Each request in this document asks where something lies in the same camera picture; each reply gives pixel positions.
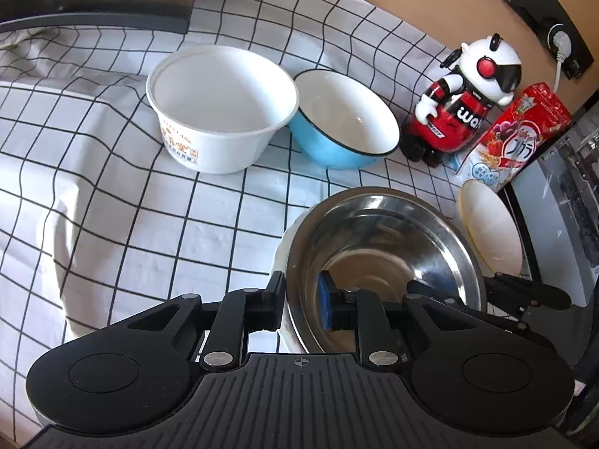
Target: white cloth with black grid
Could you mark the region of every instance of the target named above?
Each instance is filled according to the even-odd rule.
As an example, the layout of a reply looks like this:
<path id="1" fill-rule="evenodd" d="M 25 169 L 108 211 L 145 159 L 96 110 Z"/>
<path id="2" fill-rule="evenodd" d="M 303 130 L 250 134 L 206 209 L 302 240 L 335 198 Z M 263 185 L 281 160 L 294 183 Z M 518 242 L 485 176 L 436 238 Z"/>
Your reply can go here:
<path id="1" fill-rule="evenodd" d="M 185 292 L 212 302 L 264 287 L 284 230 L 329 195 L 392 187 L 454 214 L 451 171 L 396 151 L 327 172 L 288 128 L 237 174 L 176 163 L 145 80 L 198 43 L 250 49 L 291 75 L 346 73 L 400 124 L 450 51 L 363 0 L 196 0 L 185 37 L 89 26 L 0 36 L 0 432 L 19 444 L 40 429 L 25 394 L 40 355 Z M 263 332 L 249 349 L 283 346 Z"/>

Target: metal screw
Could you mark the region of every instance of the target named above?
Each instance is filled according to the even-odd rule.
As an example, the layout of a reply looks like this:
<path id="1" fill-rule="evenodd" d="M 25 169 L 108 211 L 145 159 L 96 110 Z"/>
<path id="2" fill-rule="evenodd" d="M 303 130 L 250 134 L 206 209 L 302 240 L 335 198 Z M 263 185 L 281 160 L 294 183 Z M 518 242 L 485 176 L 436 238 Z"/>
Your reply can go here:
<path id="1" fill-rule="evenodd" d="M 224 351 L 213 351 L 204 356 L 204 362 L 210 366 L 225 366 L 232 361 L 233 356 Z"/>
<path id="2" fill-rule="evenodd" d="M 377 366 L 389 366 L 390 364 L 397 363 L 397 355 L 390 351 L 375 351 L 368 359 L 372 364 Z"/>

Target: robot toy eye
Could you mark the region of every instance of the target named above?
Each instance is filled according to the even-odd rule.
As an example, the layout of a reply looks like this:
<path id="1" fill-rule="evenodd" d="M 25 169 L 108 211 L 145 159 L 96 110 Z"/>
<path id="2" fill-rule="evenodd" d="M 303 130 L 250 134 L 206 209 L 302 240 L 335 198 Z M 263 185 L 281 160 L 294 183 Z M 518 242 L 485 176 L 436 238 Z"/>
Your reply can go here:
<path id="1" fill-rule="evenodd" d="M 497 64 L 495 64 L 493 59 L 482 57 L 476 63 L 476 70 L 478 71 L 478 74 L 484 77 L 484 79 L 491 79 L 495 76 Z"/>

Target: white cable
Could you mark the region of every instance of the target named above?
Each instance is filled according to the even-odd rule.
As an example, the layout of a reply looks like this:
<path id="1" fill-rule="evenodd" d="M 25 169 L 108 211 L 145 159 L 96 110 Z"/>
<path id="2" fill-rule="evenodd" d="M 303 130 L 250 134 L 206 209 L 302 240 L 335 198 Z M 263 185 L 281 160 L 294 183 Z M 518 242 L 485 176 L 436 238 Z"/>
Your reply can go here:
<path id="1" fill-rule="evenodd" d="M 556 93 L 558 91 L 560 74 L 561 74 L 561 60 L 558 59 L 558 65 L 555 68 L 555 81 L 553 81 L 553 93 Z"/>
<path id="2" fill-rule="evenodd" d="M 572 52 L 572 41 L 566 32 L 560 30 L 553 36 L 553 43 L 558 48 L 558 55 L 556 56 L 558 65 L 555 69 L 555 83 L 553 84 L 553 92 L 557 92 L 559 87 L 559 77 L 561 75 L 561 65 Z"/>

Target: stainless steel bowl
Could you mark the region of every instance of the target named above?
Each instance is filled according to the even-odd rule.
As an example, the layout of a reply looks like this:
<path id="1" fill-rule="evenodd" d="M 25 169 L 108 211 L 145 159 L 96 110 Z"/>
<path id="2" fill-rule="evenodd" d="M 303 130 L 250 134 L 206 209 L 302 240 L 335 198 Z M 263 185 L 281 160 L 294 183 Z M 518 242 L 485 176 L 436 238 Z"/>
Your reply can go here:
<path id="1" fill-rule="evenodd" d="M 460 232 L 414 196 L 381 187 L 340 192 L 299 226 L 287 262 L 291 322 L 306 352 L 354 351 L 350 331 L 322 327 L 316 276 L 329 270 L 338 288 L 375 291 L 399 302 L 406 284 L 422 279 L 486 310 L 482 274 Z"/>

